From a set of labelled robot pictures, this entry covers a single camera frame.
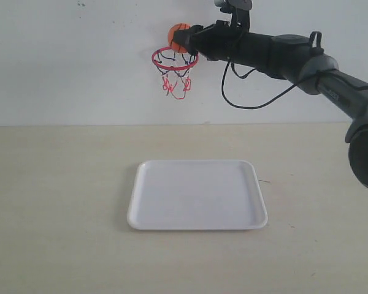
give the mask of white tray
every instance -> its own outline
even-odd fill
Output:
[[[267,223],[252,164],[153,160],[138,168],[128,224],[138,230],[251,230]]]

